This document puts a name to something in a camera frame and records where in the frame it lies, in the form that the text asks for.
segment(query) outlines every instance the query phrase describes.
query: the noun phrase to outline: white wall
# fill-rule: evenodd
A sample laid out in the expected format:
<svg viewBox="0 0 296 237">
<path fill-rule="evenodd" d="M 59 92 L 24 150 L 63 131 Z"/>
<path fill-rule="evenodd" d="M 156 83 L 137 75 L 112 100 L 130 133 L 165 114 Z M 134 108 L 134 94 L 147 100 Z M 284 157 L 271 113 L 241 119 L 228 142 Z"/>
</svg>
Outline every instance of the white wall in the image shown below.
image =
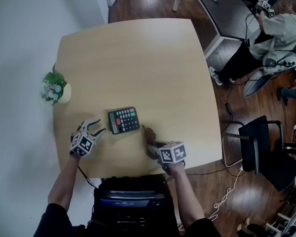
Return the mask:
<svg viewBox="0 0 296 237">
<path fill-rule="evenodd" d="M 81 30 L 65 0 L 0 0 L 0 237 L 33 236 L 59 173 L 52 107 L 40 99 L 60 38 Z M 91 189 L 69 211 L 86 224 Z"/>
<path fill-rule="evenodd" d="M 108 23 L 109 8 L 106 0 L 68 0 L 84 28 Z"/>
</svg>

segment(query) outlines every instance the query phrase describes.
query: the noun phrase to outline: black chair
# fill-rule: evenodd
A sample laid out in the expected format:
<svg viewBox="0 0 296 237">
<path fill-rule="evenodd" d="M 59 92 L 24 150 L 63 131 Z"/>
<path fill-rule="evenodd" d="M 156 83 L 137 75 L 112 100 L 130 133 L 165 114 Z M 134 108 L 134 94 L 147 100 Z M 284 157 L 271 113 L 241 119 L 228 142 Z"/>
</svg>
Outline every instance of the black chair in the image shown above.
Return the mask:
<svg viewBox="0 0 296 237">
<path fill-rule="evenodd" d="M 280 130 L 280 146 L 272 152 L 268 124 L 276 124 Z M 267 121 L 266 116 L 262 116 L 239 128 L 239 135 L 223 133 L 222 144 L 225 136 L 239 138 L 242 153 L 242 159 L 228 165 L 223 149 L 223 161 L 226 167 L 242 161 L 244 171 L 255 170 L 256 174 L 261 173 L 278 191 L 288 187 L 295 178 L 296 161 L 283 152 L 283 129 L 280 121 Z"/>
</svg>

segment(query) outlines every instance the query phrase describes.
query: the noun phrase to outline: white vase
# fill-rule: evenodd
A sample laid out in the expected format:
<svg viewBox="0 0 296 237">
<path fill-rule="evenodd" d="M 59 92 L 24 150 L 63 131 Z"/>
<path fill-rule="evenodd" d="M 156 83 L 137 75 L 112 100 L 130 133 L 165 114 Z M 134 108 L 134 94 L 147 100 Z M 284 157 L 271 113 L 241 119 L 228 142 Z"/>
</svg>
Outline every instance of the white vase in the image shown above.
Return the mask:
<svg viewBox="0 0 296 237">
<path fill-rule="evenodd" d="M 71 99 L 71 86 L 69 83 L 67 83 L 66 86 L 64 87 L 64 93 L 59 98 L 58 103 L 65 104 L 65 103 L 69 102 L 70 99 Z"/>
</svg>

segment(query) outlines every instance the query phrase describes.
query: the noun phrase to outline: potted plant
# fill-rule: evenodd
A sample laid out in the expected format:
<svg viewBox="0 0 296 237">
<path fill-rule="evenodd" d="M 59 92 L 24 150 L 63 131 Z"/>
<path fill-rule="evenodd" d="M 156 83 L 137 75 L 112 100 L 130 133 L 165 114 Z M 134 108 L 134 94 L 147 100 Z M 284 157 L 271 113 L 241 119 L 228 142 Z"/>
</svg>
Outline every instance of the potted plant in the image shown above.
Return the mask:
<svg viewBox="0 0 296 237">
<path fill-rule="evenodd" d="M 56 103 L 67 103 L 71 98 L 71 87 L 64 79 L 64 76 L 55 71 L 49 72 L 43 79 L 44 90 L 42 98 L 51 105 Z"/>
</svg>

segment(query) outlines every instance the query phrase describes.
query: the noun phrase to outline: black calculator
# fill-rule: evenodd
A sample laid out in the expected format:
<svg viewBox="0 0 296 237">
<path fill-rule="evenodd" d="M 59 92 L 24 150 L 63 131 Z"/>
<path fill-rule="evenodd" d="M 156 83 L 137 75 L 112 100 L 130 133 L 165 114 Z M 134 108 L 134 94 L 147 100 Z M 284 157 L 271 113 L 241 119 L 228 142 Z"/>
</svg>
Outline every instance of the black calculator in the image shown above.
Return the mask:
<svg viewBox="0 0 296 237">
<path fill-rule="evenodd" d="M 109 112 L 109 124 L 113 134 L 138 130 L 140 127 L 134 107 Z"/>
</svg>

